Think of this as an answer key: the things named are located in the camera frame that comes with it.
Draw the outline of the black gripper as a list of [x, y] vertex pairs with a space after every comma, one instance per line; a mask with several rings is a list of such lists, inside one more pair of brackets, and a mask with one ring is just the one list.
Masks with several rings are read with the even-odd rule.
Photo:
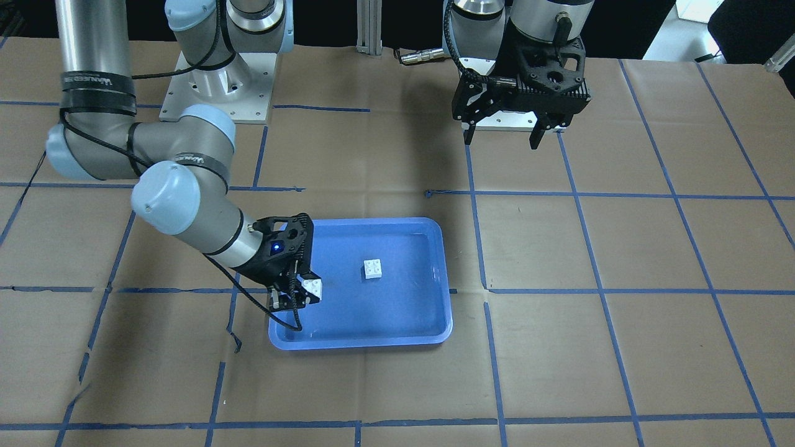
[[[465, 68], [477, 73], [489, 73], [495, 62], [463, 62]], [[487, 84], [481, 93], [474, 94], [466, 102], [461, 114], [463, 141], [465, 145], [472, 143], [476, 128], [533, 128], [529, 135], [529, 147], [537, 150], [540, 142], [548, 131], [556, 129], [555, 124], [537, 121], [533, 111], [497, 111], [494, 99], [479, 99], [484, 93], [507, 93], [509, 87]]]
[[296, 250], [284, 245], [272, 253], [272, 245], [261, 245], [255, 254], [236, 272], [268, 288], [267, 309], [287, 311], [303, 309], [322, 300], [322, 280], [309, 272], [308, 278], [293, 274]]

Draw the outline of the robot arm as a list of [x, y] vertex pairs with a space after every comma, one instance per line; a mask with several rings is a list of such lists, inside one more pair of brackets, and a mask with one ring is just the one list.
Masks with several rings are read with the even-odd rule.
[[320, 302], [309, 215], [255, 220], [228, 198], [230, 116], [196, 104], [174, 122], [137, 122], [125, 2], [58, 1], [56, 12], [63, 96], [45, 144], [51, 166], [74, 180], [136, 180], [133, 211], [224, 274], [265, 286], [273, 295], [267, 311]]
[[459, 71], [452, 118], [469, 145], [498, 112], [535, 116], [529, 146], [591, 101], [580, 37], [593, 1], [446, 1], [443, 47]]

